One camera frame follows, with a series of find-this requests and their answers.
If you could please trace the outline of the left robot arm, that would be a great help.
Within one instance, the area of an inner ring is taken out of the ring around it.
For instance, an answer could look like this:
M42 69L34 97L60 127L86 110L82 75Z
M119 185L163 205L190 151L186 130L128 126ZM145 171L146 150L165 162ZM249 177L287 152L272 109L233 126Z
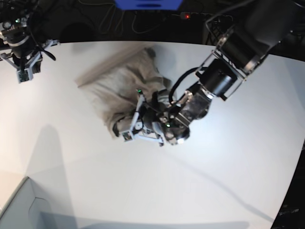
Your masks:
M211 54L186 71L173 85L166 101L153 93L147 101L137 89L134 112L115 124L125 141L144 139L178 145L190 136L190 124L204 118L214 98L227 100L267 58L270 50L301 20L302 0L241 0L223 10L238 8L246 14L217 38Z

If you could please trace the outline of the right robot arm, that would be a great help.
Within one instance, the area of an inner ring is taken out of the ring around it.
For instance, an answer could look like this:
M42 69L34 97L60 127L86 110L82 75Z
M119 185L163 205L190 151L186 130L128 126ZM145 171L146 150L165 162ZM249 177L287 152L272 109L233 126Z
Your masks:
M16 71L19 83L31 81L41 72L43 54L56 60L48 51L59 40L39 41L34 35L33 19L41 15L38 0L2 0L0 2L0 60Z

